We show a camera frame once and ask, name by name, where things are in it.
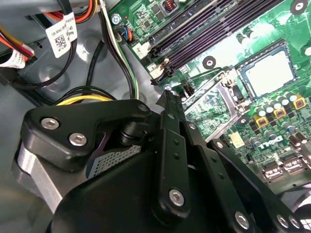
qr code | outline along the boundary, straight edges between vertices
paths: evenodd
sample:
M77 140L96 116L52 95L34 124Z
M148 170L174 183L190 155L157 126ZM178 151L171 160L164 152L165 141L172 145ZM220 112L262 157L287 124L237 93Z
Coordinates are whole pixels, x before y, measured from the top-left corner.
M67 47L67 43L66 43L64 35L60 35L59 37L57 37L55 39L55 44L59 52L65 49Z

chip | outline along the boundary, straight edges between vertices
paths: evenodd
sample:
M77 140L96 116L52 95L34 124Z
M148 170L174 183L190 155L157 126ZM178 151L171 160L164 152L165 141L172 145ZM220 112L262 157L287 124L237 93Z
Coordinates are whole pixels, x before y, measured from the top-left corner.
M279 90L295 80L285 45L261 52L257 57L246 61L240 68L240 73L254 99Z
M163 12L159 12L156 15L157 20L161 21L162 19L165 18L165 15L163 14Z
M155 14L155 13L158 13L160 11L160 7L158 5L153 5L151 7L151 10Z

ram slot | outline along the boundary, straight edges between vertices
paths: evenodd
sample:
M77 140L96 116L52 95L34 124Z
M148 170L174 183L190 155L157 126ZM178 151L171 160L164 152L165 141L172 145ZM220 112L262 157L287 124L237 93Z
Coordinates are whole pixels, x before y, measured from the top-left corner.
M180 69L198 55L225 39L228 33L234 33L282 1L249 0L242 3L238 9L232 10L225 17L205 28L195 39L184 45L182 50L175 50L167 54L166 58L170 60L171 69Z
M158 43L152 46L152 49L149 52L149 55L152 57L158 57L162 51L168 48L170 45L174 44L180 40L184 35L191 33L192 31L200 28L207 20L215 16L216 12L219 12L227 6L232 0L214 0L206 6L206 9L202 9L196 15L188 19L180 27L176 28L170 34L166 35Z

black plastic bracket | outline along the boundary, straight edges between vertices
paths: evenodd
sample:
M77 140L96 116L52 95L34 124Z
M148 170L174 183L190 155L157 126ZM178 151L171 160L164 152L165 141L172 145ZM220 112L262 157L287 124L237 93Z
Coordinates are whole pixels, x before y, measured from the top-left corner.
M21 140L25 148L56 165L73 171L83 169L95 147L97 133L105 133L105 127L122 130L124 123L145 122L150 109L139 100L119 100L74 104L32 109L25 115ZM53 118L59 122L54 130L46 129L41 121ZM81 133L87 143L72 145L69 136Z

capacitor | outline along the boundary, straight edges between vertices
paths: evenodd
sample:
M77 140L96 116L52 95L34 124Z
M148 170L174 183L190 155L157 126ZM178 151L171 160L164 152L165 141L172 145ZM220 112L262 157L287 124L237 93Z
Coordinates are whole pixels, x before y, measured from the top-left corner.
M261 145L261 142L259 141L259 139L257 137L252 137L251 143L252 143L253 147L255 147L255 148L257 148Z
M297 132L295 137L300 141L301 144L306 144L308 142L308 139L301 132Z
M299 147L300 145L301 145L301 143L298 141L298 139L295 137L295 136L293 136L293 135L291 135L291 136L289 136L288 137L288 140L291 142L291 144L293 145L293 146L295 146L295 147Z
M246 158L247 158L249 164L253 164L255 162L250 153L246 154Z
M264 134L269 140L276 139L276 134L272 130L267 130Z
M257 107L255 108L255 111L260 117L264 117L266 115L266 112L264 111L263 108Z
M274 109L280 109L282 107L282 104L277 100L273 100L270 103L274 107Z
M295 126L287 121L282 124L282 127L286 130L286 132L289 132L289 133L295 130Z
M289 100L286 99L284 96L277 97L277 101L279 101L283 106L289 104Z
M294 95L291 91L285 92L284 96L291 102L294 102L297 99L297 96Z
M268 103L264 104L263 105L263 108L264 110L267 112L267 113L272 113L273 112L273 107L271 105L269 105Z

